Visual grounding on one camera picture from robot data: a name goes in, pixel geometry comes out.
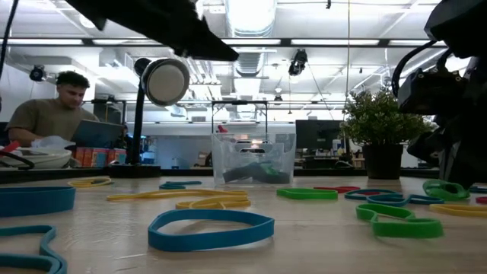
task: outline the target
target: olive t-shirt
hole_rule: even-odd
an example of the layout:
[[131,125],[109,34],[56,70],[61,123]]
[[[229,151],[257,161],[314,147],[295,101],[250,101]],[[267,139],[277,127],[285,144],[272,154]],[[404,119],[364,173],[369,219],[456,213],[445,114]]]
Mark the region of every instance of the olive t-shirt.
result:
[[57,135],[70,141],[82,119],[98,121],[94,114],[82,107],[69,109],[56,99],[35,99],[15,110],[7,129],[26,129],[41,137]]

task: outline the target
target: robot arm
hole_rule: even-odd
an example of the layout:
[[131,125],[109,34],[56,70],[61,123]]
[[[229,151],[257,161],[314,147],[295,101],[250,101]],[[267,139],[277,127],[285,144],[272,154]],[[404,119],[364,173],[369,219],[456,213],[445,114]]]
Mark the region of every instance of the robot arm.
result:
[[[438,164],[440,179],[460,183],[469,189],[475,182],[487,182],[487,157],[480,148],[485,143],[485,129],[480,125],[487,109],[487,50],[483,25],[487,0],[443,0],[431,13],[425,32],[432,39],[406,55],[393,75],[393,93],[399,111],[435,115],[438,128],[413,139],[408,153]],[[448,50],[435,68],[420,68],[409,75],[399,88],[398,81],[406,62],[421,50],[444,41]],[[462,77],[445,68],[447,58],[472,57]],[[438,152],[438,159],[431,156]]]
[[107,20],[116,22],[166,46],[182,57],[236,61],[238,53],[223,43],[199,20],[189,0],[67,0],[103,30]]

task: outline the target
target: monitor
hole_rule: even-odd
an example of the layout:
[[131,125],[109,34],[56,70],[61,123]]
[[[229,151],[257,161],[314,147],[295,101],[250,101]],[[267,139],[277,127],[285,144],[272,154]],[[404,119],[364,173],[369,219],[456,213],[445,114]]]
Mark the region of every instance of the monitor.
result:
[[0,122],[0,145],[6,146],[10,144],[10,139],[8,138],[8,130],[7,129],[8,122]]
[[296,120],[296,148],[333,149],[339,139],[340,123],[333,120]]

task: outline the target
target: ceiling light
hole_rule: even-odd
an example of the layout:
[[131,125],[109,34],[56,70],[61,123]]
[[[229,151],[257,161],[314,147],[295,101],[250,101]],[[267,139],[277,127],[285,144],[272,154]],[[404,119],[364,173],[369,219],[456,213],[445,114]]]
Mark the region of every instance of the ceiling light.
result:
[[95,45],[101,46],[118,46],[118,45],[136,45],[136,46],[151,46],[160,45],[160,43],[149,39],[94,39]]
[[82,45],[83,41],[81,39],[21,39],[21,38],[10,38],[8,40],[9,45],[50,45],[50,46],[77,46]]
[[[379,40],[350,40],[352,46],[374,46],[379,43]],[[293,39],[291,45],[309,45],[309,46],[345,46],[348,45],[348,40],[337,39]]]
[[233,49],[238,53],[277,53],[277,49]]
[[79,15],[79,22],[81,23],[81,25],[83,25],[83,27],[95,28],[95,25],[93,24],[93,22],[89,21],[88,18],[86,18],[82,14]]
[[[429,42],[429,40],[391,40],[391,46],[422,46]],[[443,41],[436,42],[435,46],[446,46]]]
[[279,45],[280,39],[222,39],[227,45]]

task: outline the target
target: fluorescent light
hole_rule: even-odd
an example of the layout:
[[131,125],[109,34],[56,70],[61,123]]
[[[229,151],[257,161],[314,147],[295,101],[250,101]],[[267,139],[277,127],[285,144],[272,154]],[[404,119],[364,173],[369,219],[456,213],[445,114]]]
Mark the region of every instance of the fluorescent light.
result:
[[234,49],[238,53],[277,53],[277,49]]
[[[377,45],[379,40],[350,40],[352,46]],[[346,46],[348,40],[337,39],[293,39],[291,45],[310,45],[310,46]]]
[[[391,40],[391,46],[422,46],[429,42],[429,40]],[[443,41],[436,42],[435,46],[446,46]]]
[[222,39],[227,45],[279,45],[280,39]]
[[94,39],[95,45],[101,46],[117,46],[117,45],[160,45],[160,43],[149,39]]
[[10,38],[8,39],[9,45],[82,45],[83,41],[81,39],[19,39]]
[[212,102],[209,100],[181,100],[176,104],[211,104]]

